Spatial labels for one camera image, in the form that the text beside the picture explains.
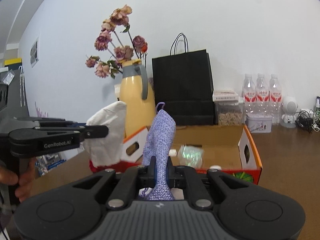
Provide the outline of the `person's left hand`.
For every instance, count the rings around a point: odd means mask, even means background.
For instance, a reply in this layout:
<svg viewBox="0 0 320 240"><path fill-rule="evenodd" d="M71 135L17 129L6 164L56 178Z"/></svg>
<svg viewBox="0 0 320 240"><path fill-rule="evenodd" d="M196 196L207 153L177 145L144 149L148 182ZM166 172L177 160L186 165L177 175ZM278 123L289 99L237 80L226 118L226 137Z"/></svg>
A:
<svg viewBox="0 0 320 240"><path fill-rule="evenodd" d="M30 197L36 174L35 162L35 158L30 159L27 170L19 176L1 166L1 183L5 185L18 185L18 188L15 190L15 196L20 202Z"/></svg>

